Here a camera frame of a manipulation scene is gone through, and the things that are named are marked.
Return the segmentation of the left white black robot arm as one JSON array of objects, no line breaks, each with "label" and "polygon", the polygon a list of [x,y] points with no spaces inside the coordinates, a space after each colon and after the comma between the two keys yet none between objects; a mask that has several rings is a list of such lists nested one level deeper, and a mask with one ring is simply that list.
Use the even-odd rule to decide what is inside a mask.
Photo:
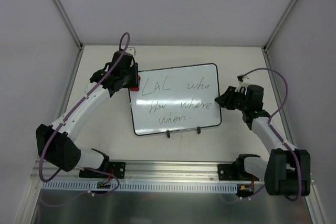
[{"label": "left white black robot arm", "polygon": [[89,116],[122,88],[137,89],[138,64],[128,52],[116,51],[110,62],[97,70],[81,96],[51,125],[36,130],[38,155],[59,169],[69,172],[76,167],[91,168],[97,177],[109,172],[109,158],[103,152],[83,150],[75,141]]}]

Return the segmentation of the red whiteboard eraser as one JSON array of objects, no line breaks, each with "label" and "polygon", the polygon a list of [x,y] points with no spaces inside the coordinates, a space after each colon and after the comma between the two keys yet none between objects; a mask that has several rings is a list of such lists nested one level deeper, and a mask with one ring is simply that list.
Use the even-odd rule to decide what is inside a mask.
[{"label": "red whiteboard eraser", "polygon": [[133,92],[138,92],[139,89],[140,89],[140,80],[141,80],[141,77],[138,76],[138,86],[137,86],[137,87],[134,87],[134,88],[130,88],[129,90],[130,90],[130,91],[133,91]]}]

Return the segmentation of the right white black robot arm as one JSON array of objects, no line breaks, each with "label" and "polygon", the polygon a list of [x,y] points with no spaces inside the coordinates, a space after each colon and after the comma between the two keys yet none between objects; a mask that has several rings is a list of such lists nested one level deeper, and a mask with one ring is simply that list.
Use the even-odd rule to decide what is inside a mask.
[{"label": "right white black robot arm", "polygon": [[260,167],[257,177],[264,181],[271,196],[284,196],[297,200],[310,194],[310,154],[300,150],[276,130],[270,121],[270,114],[263,109],[264,89],[250,84],[247,87],[228,89],[215,98],[215,102],[227,110],[238,110],[247,127],[258,136],[269,153],[266,163],[258,161],[257,155],[242,154],[235,166],[235,175],[241,180],[252,176]]}]

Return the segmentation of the white whiteboard black frame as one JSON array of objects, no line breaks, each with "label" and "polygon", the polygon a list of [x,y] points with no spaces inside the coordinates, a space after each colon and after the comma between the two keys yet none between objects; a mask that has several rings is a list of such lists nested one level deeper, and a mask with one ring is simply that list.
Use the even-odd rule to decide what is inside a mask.
[{"label": "white whiteboard black frame", "polygon": [[140,89],[129,91],[137,136],[219,126],[218,67],[214,63],[140,71]]}]

